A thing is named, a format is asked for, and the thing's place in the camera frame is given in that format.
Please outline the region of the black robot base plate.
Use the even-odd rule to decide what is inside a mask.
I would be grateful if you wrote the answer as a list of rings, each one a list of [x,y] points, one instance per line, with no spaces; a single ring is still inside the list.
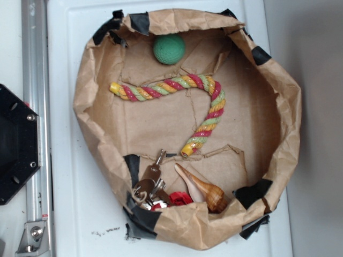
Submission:
[[[39,169],[38,116],[1,84],[1,205]]]

